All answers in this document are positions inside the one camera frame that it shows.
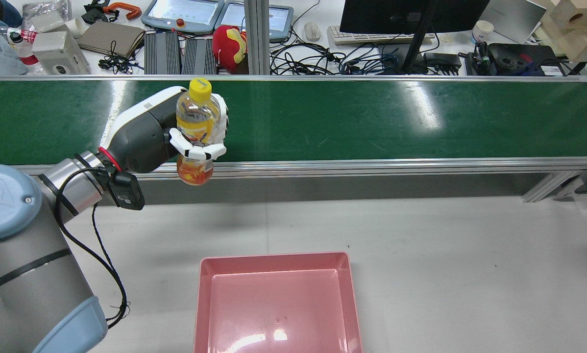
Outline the left white grey robot hand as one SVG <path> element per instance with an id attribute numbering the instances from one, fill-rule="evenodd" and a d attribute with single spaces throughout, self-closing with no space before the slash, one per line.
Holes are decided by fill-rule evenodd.
<path id="1" fill-rule="evenodd" d="M 169 159 L 184 155 L 170 139 L 176 127 L 177 100 L 186 88 L 173 86 L 157 92 L 108 123 L 96 157 L 117 170 L 145 174 Z"/>

